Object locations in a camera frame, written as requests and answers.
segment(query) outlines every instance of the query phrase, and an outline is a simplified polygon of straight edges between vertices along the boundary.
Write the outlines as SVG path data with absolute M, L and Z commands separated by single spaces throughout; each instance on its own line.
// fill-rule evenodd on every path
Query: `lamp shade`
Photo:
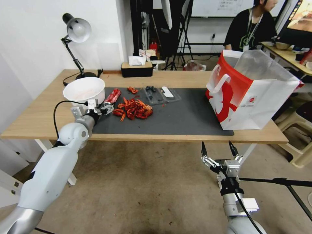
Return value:
M 91 25 L 81 18 L 74 18 L 71 14 L 65 13 L 63 21 L 67 25 L 67 34 L 73 42 L 81 43 L 86 41 L 91 34 Z

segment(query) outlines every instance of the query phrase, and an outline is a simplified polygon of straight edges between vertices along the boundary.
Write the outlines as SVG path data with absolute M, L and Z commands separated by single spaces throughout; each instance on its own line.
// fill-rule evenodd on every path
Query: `logo on bag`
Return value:
M 256 100 L 256 97 L 250 97 L 247 101 L 247 104 L 253 104 L 255 100 Z
M 223 101 L 222 101 L 223 106 L 222 106 L 222 109 L 221 109 L 221 111 L 219 113 L 217 113 L 217 110 L 214 109 L 215 114 L 216 114 L 216 116 L 217 116 L 217 118 L 218 118 L 220 123 L 222 121 L 224 121 L 228 117 L 228 113 L 230 111 L 230 108 L 233 111 L 236 111 L 236 109 L 237 109 L 237 106 L 235 106 L 232 103 L 230 103 L 230 101 L 232 100 L 233 95 L 234 95 L 233 89 L 230 86 L 230 84 L 228 82 L 224 82 L 224 84 L 222 85 L 221 90 L 222 90 L 222 95 L 223 95 Z M 213 96 L 210 96 L 209 91 L 208 91 L 208 93 L 206 93 L 206 96 L 207 96 L 208 100 L 210 98 L 213 98 Z

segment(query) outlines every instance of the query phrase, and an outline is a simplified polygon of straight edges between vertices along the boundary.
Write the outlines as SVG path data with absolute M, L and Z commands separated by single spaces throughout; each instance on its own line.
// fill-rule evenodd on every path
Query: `monitor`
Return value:
M 277 41 L 299 47 L 312 47 L 312 0 L 297 2 Z

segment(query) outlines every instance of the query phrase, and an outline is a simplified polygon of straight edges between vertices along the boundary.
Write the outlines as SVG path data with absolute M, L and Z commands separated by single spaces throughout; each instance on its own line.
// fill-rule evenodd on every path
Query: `red crayfish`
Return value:
M 135 88 L 133 88 L 133 87 L 128 87 L 127 88 L 132 94 L 136 94 L 136 93 L 138 93 L 139 91 L 137 90 L 137 89 L 135 89 Z
M 139 119 L 146 119 L 153 113 L 152 107 L 146 105 L 139 99 L 134 100 L 133 98 L 131 100 L 127 100 L 124 98 L 123 102 L 124 103 L 118 104 L 118 109 L 113 110 L 114 115 L 121 116 L 120 121 L 123 121 L 126 115 L 129 119 L 134 120 L 135 117 Z

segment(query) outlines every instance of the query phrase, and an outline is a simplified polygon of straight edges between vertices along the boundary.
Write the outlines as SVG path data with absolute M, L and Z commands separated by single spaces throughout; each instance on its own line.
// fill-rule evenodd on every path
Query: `tissue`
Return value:
M 129 65 L 130 66 L 145 65 L 145 58 L 140 56 L 129 56 Z

